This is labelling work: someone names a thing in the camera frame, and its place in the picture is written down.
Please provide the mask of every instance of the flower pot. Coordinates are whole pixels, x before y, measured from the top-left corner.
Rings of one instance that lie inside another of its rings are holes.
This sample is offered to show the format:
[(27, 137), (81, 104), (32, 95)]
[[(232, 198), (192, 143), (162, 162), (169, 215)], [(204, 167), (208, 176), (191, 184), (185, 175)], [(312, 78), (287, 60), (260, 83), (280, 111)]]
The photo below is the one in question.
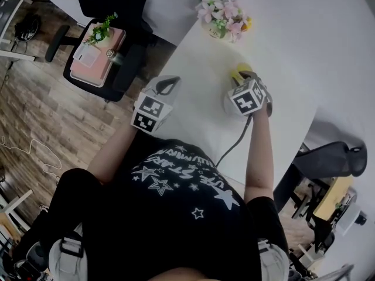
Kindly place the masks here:
[(219, 29), (213, 22), (206, 23), (203, 20), (202, 28), (215, 39), (230, 40), (230, 32), (226, 31), (225, 28)]
[(103, 40), (101, 40), (100, 42), (95, 44), (96, 47), (106, 48), (106, 47), (110, 46), (110, 44), (112, 42), (112, 38), (113, 38), (113, 29), (109, 28), (108, 32), (109, 32), (110, 36), (106, 36)]
[[(93, 34), (93, 29), (96, 25), (93, 26), (93, 24), (91, 24), (91, 26), (89, 27), (88, 29), (88, 32), (90, 35)], [(112, 42), (112, 38), (113, 38), (113, 29), (112, 28), (109, 28), (108, 30), (110, 36), (106, 36), (103, 40), (101, 40), (100, 42), (96, 43), (95, 44), (95, 47), (97, 48), (106, 48), (106, 47), (109, 47), (111, 42)]]

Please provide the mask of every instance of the pink box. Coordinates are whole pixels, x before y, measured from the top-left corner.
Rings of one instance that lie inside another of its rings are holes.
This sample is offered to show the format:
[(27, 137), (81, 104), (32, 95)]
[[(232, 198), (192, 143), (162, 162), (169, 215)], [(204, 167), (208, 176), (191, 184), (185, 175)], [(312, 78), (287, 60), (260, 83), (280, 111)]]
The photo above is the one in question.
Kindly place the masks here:
[[(82, 42), (85, 42), (89, 34), (89, 29), (87, 30), (86, 34), (83, 37)], [(125, 38), (125, 32), (118, 28), (111, 28), (113, 30), (113, 37), (111, 44), (108, 47), (97, 47), (101, 50), (101, 53), (98, 57), (98, 59), (94, 62), (92, 67), (86, 67), (85, 65), (81, 64), (77, 60), (73, 60), (70, 70), (71, 70), (71, 76), (73, 78), (77, 77), (77, 79), (88, 82), (94, 86), (101, 87), (104, 84), (104, 79), (107, 76), (107, 73), (109, 71), (110, 65), (112, 62), (108, 59), (106, 52), (108, 49), (118, 49), (120, 44), (122, 44), (122, 41)]]

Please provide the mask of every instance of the pink artificial flower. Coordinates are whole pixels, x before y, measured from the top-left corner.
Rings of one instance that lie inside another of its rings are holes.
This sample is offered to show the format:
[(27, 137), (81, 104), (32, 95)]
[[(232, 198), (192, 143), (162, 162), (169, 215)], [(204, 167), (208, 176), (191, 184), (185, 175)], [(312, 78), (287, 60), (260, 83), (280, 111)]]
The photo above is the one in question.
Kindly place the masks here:
[(237, 3), (238, 0), (231, 0), (231, 1), (234, 7), (239, 8), (238, 3)]
[(241, 38), (241, 27), (243, 22), (234, 23), (233, 19), (229, 19), (227, 23), (227, 29), (230, 31), (233, 41), (235, 42), (237, 39)]
[(232, 1), (225, 2), (224, 4), (222, 4), (221, 2), (215, 2), (214, 4), (216, 8), (219, 9), (218, 13), (220, 13), (221, 15), (225, 13), (225, 16), (227, 17), (227, 19), (230, 19), (233, 16), (238, 15), (238, 8), (233, 5)]
[(212, 13), (212, 16), (215, 18), (215, 19), (223, 19), (223, 14), (224, 14), (224, 11), (218, 11), (218, 12), (213, 12)]
[(209, 4), (210, 2), (212, 2), (212, 1), (211, 0), (201, 0), (199, 2), (199, 4), (195, 7), (195, 10), (199, 11), (200, 9), (203, 8), (203, 5), (202, 5), (203, 3)]
[(214, 3), (214, 2), (219, 2), (220, 0), (201, 0), (200, 4), (197, 5), (198, 8), (202, 8), (203, 3), (207, 3), (208, 5)]
[(215, 10), (215, 6), (208, 5), (207, 3), (202, 2), (202, 7), (203, 8), (198, 11), (198, 18), (204, 17), (204, 20), (206, 21), (206, 23), (210, 23), (212, 20), (211, 15), (213, 11)]

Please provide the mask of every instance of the black cable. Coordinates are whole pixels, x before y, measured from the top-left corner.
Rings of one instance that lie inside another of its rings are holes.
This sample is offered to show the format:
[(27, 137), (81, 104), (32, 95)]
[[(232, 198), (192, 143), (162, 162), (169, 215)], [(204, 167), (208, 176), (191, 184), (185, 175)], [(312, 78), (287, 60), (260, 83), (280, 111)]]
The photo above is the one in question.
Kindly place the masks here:
[(246, 130), (247, 130), (247, 128), (248, 128), (248, 126), (250, 125), (250, 123), (251, 123), (251, 120), (253, 119), (253, 114), (250, 114), (250, 115), (248, 115), (248, 117), (247, 117), (247, 121), (246, 121), (246, 124), (245, 124), (245, 127), (244, 127), (244, 130), (242, 131), (242, 133), (241, 133), (241, 135), (240, 135), (240, 138), (237, 140), (237, 142), (235, 142), (234, 143), (234, 145), (232, 146), (232, 147), (230, 147), (229, 149), (228, 149), (228, 151), (227, 152), (225, 152), (223, 155), (222, 155), (222, 157), (219, 159), (219, 161), (216, 163), (216, 167), (218, 167), (219, 166), (219, 164), (220, 164), (220, 162), (223, 160), (223, 158), (225, 157), (225, 156), (227, 156), (229, 153), (230, 153), (230, 151), (232, 151), (242, 140), (243, 140), (243, 138), (244, 138), (244, 136), (245, 136), (245, 133), (246, 133)]

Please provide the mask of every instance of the yellow object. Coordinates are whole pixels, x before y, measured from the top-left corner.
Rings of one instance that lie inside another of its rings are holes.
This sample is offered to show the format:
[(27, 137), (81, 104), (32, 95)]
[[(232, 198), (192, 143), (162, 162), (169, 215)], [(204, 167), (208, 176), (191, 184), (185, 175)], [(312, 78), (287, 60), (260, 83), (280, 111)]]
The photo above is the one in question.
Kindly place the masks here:
[(241, 31), (248, 31), (250, 27), (251, 27), (251, 18), (248, 17), (247, 22), (244, 25), (242, 25)]
[(242, 78), (242, 76), (240, 75), (240, 71), (253, 71), (251, 66), (247, 63), (239, 63), (236, 67), (235, 70), (232, 70), (230, 72), (230, 77), (232, 79), (235, 79), (239, 85), (242, 85), (242, 83), (244, 82), (244, 79)]
[(319, 203), (313, 212), (318, 218), (329, 220), (335, 212), (337, 203), (340, 203), (346, 195), (347, 190), (353, 184), (353, 177), (338, 177), (330, 186), (323, 200)]

